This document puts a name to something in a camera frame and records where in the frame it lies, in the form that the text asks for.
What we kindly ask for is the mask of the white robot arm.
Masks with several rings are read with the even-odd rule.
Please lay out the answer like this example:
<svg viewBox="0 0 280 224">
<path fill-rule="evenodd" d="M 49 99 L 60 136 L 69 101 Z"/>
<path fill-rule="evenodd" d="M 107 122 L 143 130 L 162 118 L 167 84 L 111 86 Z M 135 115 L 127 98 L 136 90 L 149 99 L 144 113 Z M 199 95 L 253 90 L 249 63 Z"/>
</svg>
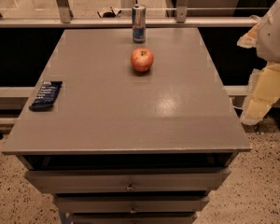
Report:
<svg viewBox="0 0 280 224">
<path fill-rule="evenodd" d="M 280 0 L 239 38 L 237 45 L 255 48 L 257 56 L 266 62 L 264 68 L 254 69 L 249 77 L 240 116 L 244 125 L 256 125 L 280 99 Z"/>
</svg>

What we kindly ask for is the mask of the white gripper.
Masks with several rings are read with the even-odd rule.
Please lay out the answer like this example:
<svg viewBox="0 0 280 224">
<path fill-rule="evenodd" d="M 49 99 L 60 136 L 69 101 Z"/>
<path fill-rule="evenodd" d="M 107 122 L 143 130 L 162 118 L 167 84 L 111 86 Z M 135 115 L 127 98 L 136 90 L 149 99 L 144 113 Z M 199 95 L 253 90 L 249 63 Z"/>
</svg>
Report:
<svg viewBox="0 0 280 224">
<path fill-rule="evenodd" d="M 245 49 L 256 47 L 260 58 L 273 62 L 261 71 L 255 69 L 248 82 L 240 121 L 244 125 L 256 125 L 280 99 L 280 0 L 274 2 L 259 25 L 239 38 L 237 45 Z"/>
</svg>

